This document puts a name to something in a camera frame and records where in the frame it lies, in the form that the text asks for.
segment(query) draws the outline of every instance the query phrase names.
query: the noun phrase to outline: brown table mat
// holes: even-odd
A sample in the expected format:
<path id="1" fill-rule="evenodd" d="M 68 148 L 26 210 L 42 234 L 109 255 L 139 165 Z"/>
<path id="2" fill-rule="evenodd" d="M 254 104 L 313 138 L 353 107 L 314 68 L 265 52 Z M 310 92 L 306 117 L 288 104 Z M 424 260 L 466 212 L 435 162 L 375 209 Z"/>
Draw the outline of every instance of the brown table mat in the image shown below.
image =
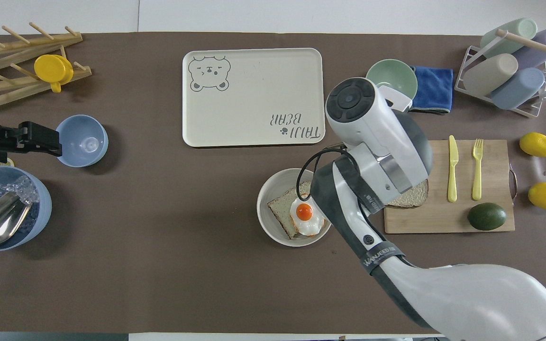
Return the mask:
<path id="1" fill-rule="evenodd" d="M 182 57 L 191 50 L 314 47 L 325 95 L 384 58 L 458 71 L 474 36 L 266 33 L 108 33 L 67 48 L 93 76 L 0 107 L 0 123 L 55 128 L 74 114 L 110 139 L 94 166 L 11 154 L 52 194 L 34 240 L 0 252 L 0 331 L 430 333 L 397 309 L 335 229 L 305 248 L 262 231 L 256 196 L 273 173 L 338 143 L 193 149 L 182 141 Z M 505 139 L 519 179 L 516 231 L 391 235 L 418 266 L 507 265 L 546 287 L 546 211 L 525 192 L 546 181 L 546 158 L 518 147 L 546 134 L 538 118 L 455 93 L 447 116 L 412 114 L 432 140 Z M 372 218 L 382 228 L 382 213 Z"/>

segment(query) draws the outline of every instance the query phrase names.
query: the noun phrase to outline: beige cup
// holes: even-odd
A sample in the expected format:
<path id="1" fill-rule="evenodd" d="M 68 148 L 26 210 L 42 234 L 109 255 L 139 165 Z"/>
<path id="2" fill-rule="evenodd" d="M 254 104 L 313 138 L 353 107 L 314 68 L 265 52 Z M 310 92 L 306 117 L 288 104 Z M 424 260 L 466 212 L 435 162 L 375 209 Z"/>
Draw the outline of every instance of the beige cup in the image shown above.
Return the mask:
<path id="1" fill-rule="evenodd" d="M 463 75 L 464 88 L 483 97 L 502 86 L 518 70 L 518 60 L 510 54 L 499 54 L 468 69 Z"/>

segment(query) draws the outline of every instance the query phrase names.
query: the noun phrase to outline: small blue bowl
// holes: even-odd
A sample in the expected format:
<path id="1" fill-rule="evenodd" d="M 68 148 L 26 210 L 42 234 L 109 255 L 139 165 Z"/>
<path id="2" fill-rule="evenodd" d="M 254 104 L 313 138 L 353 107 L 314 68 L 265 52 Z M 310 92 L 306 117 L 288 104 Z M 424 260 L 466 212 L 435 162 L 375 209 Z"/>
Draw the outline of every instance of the small blue bowl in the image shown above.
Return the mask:
<path id="1" fill-rule="evenodd" d="M 104 127 L 88 115 L 71 116 L 58 125 L 63 155 L 58 160 L 70 167 L 85 167 L 104 157 L 109 138 Z"/>
<path id="2" fill-rule="evenodd" d="M 0 184 L 6 185 L 13 183 L 19 177 L 22 177 L 22 175 L 28 176 L 37 189 L 39 203 L 34 203 L 33 207 L 31 207 L 31 210 L 37 210 L 37 218 L 33 226 L 28 226 L 26 229 L 18 229 L 18 231 L 14 233 L 10 239 L 1 244 L 0 251 L 15 248 L 24 244 L 25 242 L 28 242 L 29 240 L 32 240 L 41 232 L 41 230 L 44 229 L 48 220 L 50 220 L 50 214 L 52 213 L 52 198 L 50 197 L 50 192 L 48 192 L 44 184 L 36 177 L 33 177 L 33 175 L 30 173 L 27 173 L 20 168 L 0 166 Z"/>

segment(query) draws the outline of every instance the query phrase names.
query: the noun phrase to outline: knife blade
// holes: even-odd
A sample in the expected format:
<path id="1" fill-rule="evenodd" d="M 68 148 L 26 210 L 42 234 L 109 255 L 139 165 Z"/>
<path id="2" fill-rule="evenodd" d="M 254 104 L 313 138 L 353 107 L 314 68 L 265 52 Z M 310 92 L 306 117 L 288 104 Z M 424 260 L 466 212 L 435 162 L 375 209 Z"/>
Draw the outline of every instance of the knife blade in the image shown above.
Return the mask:
<path id="1" fill-rule="evenodd" d="M 450 151 L 450 169 L 448 172 L 448 201 L 454 203 L 457 199 L 455 167 L 459 162 L 459 149 L 456 145 L 456 140 L 453 135 L 450 135 L 450 137 L 448 138 L 448 144 Z"/>

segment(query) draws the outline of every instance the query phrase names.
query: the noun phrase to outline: fried egg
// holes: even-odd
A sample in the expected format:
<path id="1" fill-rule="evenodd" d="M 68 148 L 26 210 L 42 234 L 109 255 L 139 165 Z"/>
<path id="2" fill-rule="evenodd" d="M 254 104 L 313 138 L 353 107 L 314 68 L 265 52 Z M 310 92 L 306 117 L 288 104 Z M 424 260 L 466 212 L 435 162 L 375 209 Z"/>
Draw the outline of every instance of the fried egg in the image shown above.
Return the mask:
<path id="1" fill-rule="evenodd" d="M 318 234 L 326 222 L 312 197 L 307 201 L 296 198 L 290 207 L 290 218 L 299 233 L 307 237 Z"/>

